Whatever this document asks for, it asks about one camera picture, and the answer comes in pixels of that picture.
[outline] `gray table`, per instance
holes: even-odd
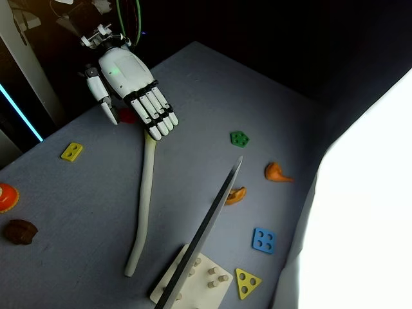
[[[304,175],[304,141],[313,102],[198,43],[155,69],[180,125],[157,147],[145,249],[132,278],[123,276],[136,229],[143,134],[113,126],[93,108],[0,171],[19,189],[17,206],[0,215],[33,222],[31,245],[0,239],[0,308],[153,308],[148,295],[181,246],[191,241],[239,155],[239,204],[224,207],[203,250],[233,271],[263,283],[244,301],[236,282],[220,308],[266,308],[293,237],[313,175]],[[244,149],[230,144],[242,130]],[[75,163],[59,158],[70,142],[84,146]],[[296,182],[265,180],[279,162]],[[251,248],[254,227],[277,234],[276,253]]]

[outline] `yellow block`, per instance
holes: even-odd
[[[238,290],[240,299],[245,299],[252,291],[262,283],[262,279],[249,274],[243,269],[236,269],[236,278],[238,279]]]
[[[69,147],[62,153],[61,158],[73,162],[82,152],[83,146],[78,143],[70,143]]]

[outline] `brown curved object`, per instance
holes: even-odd
[[[247,190],[245,187],[242,187],[237,190],[230,190],[229,196],[226,200],[226,205],[232,205],[241,201],[245,197],[246,192]]]
[[[275,162],[266,166],[265,177],[273,182],[293,182],[294,180],[291,177],[283,176],[281,166]]]
[[[37,233],[37,228],[33,223],[24,220],[10,220],[6,225],[3,234],[5,238],[15,245],[28,245],[32,243],[33,237]]]

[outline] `blue light strip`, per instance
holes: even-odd
[[[30,121],[28,121],[26,116],[21,112],[21,110],[19,109],[19,106],[17,106],[16,103],[14,103],[13,99],[11,98],[10,95],[8,95],[7,91],[4,89],[2,84],[0,84],[0,91],[6,97],[7,101],[10,103],[10,105],[13,106],[13,108],[15,109],[17,114],[19,114],[19,116],[23,119],[23,121],[26,122],[26,125],[30,128],[30,130],[32,130],[33,134],[39,139],[40,142],[42,142],[43,139],[41,138],[40,134],[32,126]]]

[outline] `gray blade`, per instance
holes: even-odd
[[[198,231],[189,245],[189,248],[187,248],[185,255],[180,261],[172,276],[172,279],[170,279],[169,284],[163,291],[163,294],[154,309],[170,309],[176,301],[176,298],[182,289],[187,276],[189,275],[190,269],[196,261],[196,258],[199,256],[200,250],[205,243],[207,236],[211,232],[214,222],[218,218],[223,205],[226,202],[227,196],[229,195],[236,176],[238,175],[242,160],[243,157],[239,157],[229,175],[227,175],[227,178],[221,186],[218,195],[216,195],[211,208],[207,212],[205,219],[203,219]]]

